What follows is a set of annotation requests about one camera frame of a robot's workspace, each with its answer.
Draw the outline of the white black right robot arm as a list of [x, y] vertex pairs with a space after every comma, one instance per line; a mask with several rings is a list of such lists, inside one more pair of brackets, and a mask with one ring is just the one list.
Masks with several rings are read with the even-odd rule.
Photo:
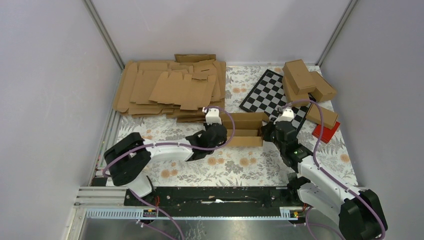
[[262, 139], [273, 143], [283, 162], [297, 176], [287, 187], [287, 201], [320, 211], [337, 224], [346, 240], [384, 239], [388, 224], [377, 194], [361, 190], [323, 168], [314, 153], [299, 143], [289, 121], [270, 121], [261, 129]]

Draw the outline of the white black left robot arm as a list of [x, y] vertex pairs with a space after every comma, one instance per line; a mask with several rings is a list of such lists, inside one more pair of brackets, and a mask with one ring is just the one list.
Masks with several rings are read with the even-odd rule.
[[111, 178], [115, 186], [127, 187], [142, 205], [148, 206], [155, 200], [153, 184], [142, 172], [149, 162], [203, 159], [226, 143], [227, 133], [218, 123], [173, 142], [152, 141], [133, 132], [106, 150], [103, 174]]

